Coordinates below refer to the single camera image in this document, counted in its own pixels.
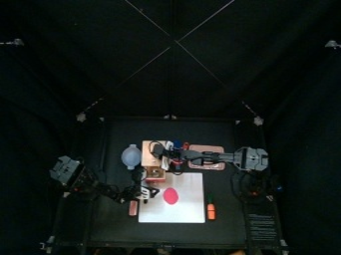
red object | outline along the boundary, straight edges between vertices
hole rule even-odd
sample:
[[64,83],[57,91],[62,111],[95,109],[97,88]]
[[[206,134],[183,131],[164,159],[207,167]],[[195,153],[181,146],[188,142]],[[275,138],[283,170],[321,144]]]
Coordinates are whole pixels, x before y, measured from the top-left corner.
[[215,219],[215,207],[214,207],[212,203],[210,203],[207,205],[207,219],[208,220],[214,220]]
[[136,215],[137,215],[137,202],[132,200],[129,205],[129,216]]
[[181,149],[184,149],[184,150],[188,149],[188,143],[187,142],[183,143]]
[[164,192],[164,200],[168,204],[175,204],[177,201],[177,194],[171,187],[167,188],[167,190]]

red circle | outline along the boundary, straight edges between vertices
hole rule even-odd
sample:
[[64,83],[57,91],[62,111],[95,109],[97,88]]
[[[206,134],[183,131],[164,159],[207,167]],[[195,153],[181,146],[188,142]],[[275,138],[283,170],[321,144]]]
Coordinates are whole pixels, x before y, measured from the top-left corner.
[[175,204],[177,201],[177,194],[171,187],[165,189],[164,200],[168,204]]

gray object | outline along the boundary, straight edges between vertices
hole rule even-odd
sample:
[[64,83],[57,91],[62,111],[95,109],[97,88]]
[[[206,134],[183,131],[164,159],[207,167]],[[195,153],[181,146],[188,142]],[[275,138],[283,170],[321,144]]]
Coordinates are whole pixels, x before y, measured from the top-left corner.
[[341,47],[341,45],[337,44],[337,42],[335,42],[334,40],[330,40],[330,41],[326,43],[325,47],[327,47],[327,48],[334,48],[334,49],[335,49],[337,47]]
[[141,162],[141,151],[131,144],[123,151],[121,155],[123,164],[128,170],[133,170],[135,166]]

ceiling wire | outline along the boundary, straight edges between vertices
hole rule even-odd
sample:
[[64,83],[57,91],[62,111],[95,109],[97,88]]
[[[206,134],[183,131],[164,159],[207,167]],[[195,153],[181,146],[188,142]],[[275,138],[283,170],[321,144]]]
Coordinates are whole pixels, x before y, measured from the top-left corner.
[[180,42],[232,2],[228,1],[176,41]]
[[127,4],[131,5],[131,7],[144,16],[144,18],[159,28],[159,30],[163,31],[163,33],[169,37],[171,35],[167,33],[167,31],[156,24],[156,22],[144,14],[141,9],[139,9],[128,0],[124,0]]
[[[144,14],[143,10],[139,9],[128,0],[124,0],[125,3],[143,15],[143,17],[157,27],[157,29],[168,36],[171,37],[169,33],[161,28],[161,26],[157,25],[157,23]],[[192,59],[198,62],[198,64],[204,68],[204,70],[208,72],[208,74],[214,77],[214,79],[218,81],[218,83],[226,87],[224,82],[218,78],[218,76],[214,74],[214,72],[208,69],[208,67],[198,60],[198,58],[193,56],[193,54],[188,51],[188,49],[181,45],[180,41],[211,19],[214,18],[218,13],[224,10],[224,8],[234,2],[234,0],[228,1],[177,40],[172,39],[173,43],[179,45],[179,47],[185,51],[185,53],[192,57]],[[131,78],[132,76],[139,73],[144,67],[171,48],[168,46],[145,64],[117,84],[116,88],[121,86]],[[244,101],[240,101],[243,106],[248,109],[248,111],[256,116],[256,113],[250,108],[250,106],[244,103]],[[87,107],[87,110],[93,107],[95,104],[91,104],[89,107]]]
[[193,56],[193,54],[187,50],[187,48],[177,42],[175,43],[179,45],[179,47],[185,51],[185,53],[192,57],[192,59],[196,61],[196,63],[206,69],[206,71],[210,73],[210,75],[215,78],[215,80],[219,82],[220,85],[226,87],[224,82],[218,78],[218,76],[214,74],[214,72],[208,69],[208,67],[198,60],[198,58]]

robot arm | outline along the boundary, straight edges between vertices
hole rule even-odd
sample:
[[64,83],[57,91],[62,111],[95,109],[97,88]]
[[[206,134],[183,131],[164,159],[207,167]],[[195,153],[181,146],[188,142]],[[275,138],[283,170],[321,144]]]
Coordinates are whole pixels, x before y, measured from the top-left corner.
[[116,186],[101,183],[92,172],[85,169],[84,165],[65,155],[58,157],[58,161],[49,170],[49,174],[68,191],[78,192],[83,189],[93,189],[119,203],[136,199],[147,200],[159,193],[156,188],[144,187],[139,184],[125,187],[120,192]]
[[242,147],[234,153],[219,153],[195,150],[165,150],[161,145],[155,144],[152,155],[180,158],[192,164],[232,163],[239,170],[262,171],[267,167],[267,152],[262,148]]

